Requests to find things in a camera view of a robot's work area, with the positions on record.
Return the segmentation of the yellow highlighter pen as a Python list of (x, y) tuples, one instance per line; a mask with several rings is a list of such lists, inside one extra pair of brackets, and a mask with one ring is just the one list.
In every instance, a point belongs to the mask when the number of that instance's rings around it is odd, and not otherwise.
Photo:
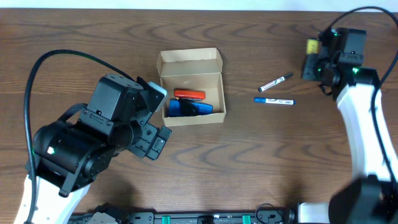
[(306, 54), (319, 54), (320, 51), (320, 42), (317, 39), (308, 39), (306, 46)]

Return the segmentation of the blue plastic eraser holder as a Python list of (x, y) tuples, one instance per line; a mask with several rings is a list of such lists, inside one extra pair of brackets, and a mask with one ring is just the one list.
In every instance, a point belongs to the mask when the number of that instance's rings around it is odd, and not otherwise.
[[(208, 115), (212, 114), (213, 107), (206, 103), (200, 103), (199, 101), (193, 101), (193, 104), (197, 106), (199, 115)], [(169, 103), (169, 110), (168, 110), (169, 117), (183, 117), (179, 110), (179, 102), (176, 99), (170, 100)]]

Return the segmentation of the black correction tape dispenser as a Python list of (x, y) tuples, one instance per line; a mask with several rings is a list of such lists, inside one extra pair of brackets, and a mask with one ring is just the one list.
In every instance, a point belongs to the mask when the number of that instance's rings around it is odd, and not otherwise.
[(178, 102), (180, 113), (183, 116), (198, 116), (199, 111), (197, 106), (193, 104), (193, 101), (179, 98)]

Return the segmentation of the orange stapler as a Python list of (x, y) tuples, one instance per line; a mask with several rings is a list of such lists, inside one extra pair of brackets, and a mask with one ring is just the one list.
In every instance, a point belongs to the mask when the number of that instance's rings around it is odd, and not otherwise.
[(201, 101), (206, 98), (206, 94), (204, 91), (177, 89), (177, 90), (174, 90), (174, 97), (176, 97), (178, 99)]

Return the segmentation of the blue whiteboard marker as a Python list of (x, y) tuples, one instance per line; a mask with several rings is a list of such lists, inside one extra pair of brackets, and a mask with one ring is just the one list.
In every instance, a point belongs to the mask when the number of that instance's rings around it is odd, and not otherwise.
[(255, 103), (276, 104), (276, 105), (294, 105), (295, 100), (276, 99), (276, 98), (262, 98), (254, 97)]

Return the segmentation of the brown cardboard box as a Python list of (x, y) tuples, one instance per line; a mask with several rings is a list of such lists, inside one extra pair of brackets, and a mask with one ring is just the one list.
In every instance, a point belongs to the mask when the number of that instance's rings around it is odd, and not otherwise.
[[(168, 91), (168, 99), (162, 109), (166, 126), (222, 123), (226, 116), (224, 100), (223, 60), (216, 48), (167, 50), (158, 56), (157, 70), (160, 85)], [(169, 116), (170, 100), (175, 90), (203, 91), (201, 102), (211, 105), (213, 112), (198, 116)]]

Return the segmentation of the black whiteboard marker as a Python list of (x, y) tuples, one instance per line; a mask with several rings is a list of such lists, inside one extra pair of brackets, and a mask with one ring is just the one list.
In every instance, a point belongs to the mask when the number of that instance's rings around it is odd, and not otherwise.
[(260, 86), (257, 90), (258, 90), (258, 92), (262, 93), (262, 92), (264, 92), (264, 91), (270, 89), (271, 87), (273, 87), (273, 86), (275, 86), (275, 85), (277, 85), (277, 84), (279, 84), (279, 83), (282, 83), (282, 82), (286, 81), (287, 79), (289, 79), (289, 78), (292, 77), (293, 75), (294, 75), (293, 72), (289, 72), (289, 73), (287, 73), (287, 74), (284, 75), (284, 76), (281, 76), (281, 77), (279, 77), (279, 78), (277, 78), (277, 79), (275, 79), (275, 80), (273, 80), (273, 81), (271, 81), (271, 82), (269, 82), (269, 83), (267, 83), (267, 84), (265, 84), (265, 85), (263, 85), (263, 86)]

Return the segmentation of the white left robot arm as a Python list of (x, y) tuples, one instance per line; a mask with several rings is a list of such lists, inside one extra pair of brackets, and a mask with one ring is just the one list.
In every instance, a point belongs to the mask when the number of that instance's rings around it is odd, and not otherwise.
[(167, 91), (142, 78), (102, 77), (87, 104), (72, 106), (33, 140), (16, 223), (66, 223), (97, 175), (122, 151), (159, 158), (171, 131), (150, 124)]

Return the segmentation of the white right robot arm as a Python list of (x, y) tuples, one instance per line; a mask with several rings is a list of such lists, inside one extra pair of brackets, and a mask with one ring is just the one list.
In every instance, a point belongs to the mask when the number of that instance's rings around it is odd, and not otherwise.
[(377, 71), (362, 66), (366, 31), (328, 28), (307, 42), (302, 79), (329, 87), (348, 136), (352, 181), (329, 202), (300, 203), (296, 223), (397, 223), (397, 155)]

